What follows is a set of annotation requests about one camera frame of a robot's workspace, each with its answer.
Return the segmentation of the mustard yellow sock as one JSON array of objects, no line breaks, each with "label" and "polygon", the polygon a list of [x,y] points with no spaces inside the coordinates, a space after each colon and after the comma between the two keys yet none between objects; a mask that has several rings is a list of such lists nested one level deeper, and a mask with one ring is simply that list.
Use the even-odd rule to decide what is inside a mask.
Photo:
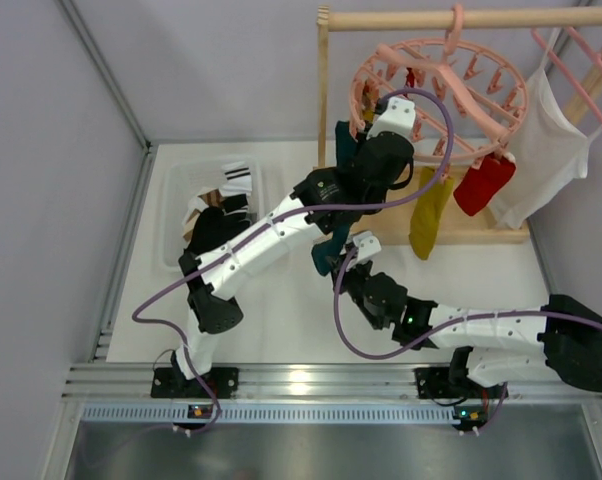
[{"label": "mustard yellow sock", "polygon": [[427,260],[435,246],[441,217],[454,188],[454,180],[437,179],[416,202],[410,219],[409,243],[417,258]]}]

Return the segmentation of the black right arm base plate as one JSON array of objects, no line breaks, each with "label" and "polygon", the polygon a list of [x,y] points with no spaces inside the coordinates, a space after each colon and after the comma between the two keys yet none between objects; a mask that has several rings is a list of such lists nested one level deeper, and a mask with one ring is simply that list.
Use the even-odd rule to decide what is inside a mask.
[{"label": "black right arm base plate", "polygon": [[450,367],[424,367],[414,371],[420,399],[460,401],[479,399],[484,388]]}]

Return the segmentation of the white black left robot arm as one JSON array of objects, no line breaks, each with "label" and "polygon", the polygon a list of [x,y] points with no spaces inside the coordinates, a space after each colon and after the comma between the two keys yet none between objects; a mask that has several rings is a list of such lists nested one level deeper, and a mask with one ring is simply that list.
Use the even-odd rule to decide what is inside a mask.
[{"label": "white black left robot arm", "polygon": [[210,371],[217,336],[243,319],[235,296],[245,283],[300,245],[335,241],[313,258],[327,275],[328,261],[340,254],[351,226],[378,213],[389,191],[405,187],[400,176],[413,163],[412,143],[383,131],[361,141],[337,166],[312,171],[254,224],[225,208],[206,209],[179,259],[190,309],[186,338],[173,359],[182,376],[192,380]]}]

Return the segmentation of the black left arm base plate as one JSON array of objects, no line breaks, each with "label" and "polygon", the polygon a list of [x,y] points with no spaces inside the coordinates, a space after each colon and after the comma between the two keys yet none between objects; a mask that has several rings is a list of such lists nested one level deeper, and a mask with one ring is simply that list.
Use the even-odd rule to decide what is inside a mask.
[{"label": "black left arm base plate", "polygon": [[[239,386],[239,370],[213,367],[202,376],[208,389],[219,399],[230,399]],[[211,399],[212,396],[196,379],[187,380],[172,367],[157,368],[153,374],[150,397],[156,399]]]}]

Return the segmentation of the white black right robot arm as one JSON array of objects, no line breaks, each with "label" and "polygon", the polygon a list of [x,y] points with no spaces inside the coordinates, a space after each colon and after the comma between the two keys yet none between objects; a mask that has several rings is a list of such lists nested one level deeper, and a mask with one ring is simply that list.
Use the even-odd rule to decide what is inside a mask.
[{"label": "white black right robot arm", "polygon": [[560,380],[602,393],[602,316],[563,294],[523,310],[476,310],[418,299],[371,262],[334,261],[336,294],[347,294],[375,330],[401,351],[449,350],[448,381],[492,388]]}]

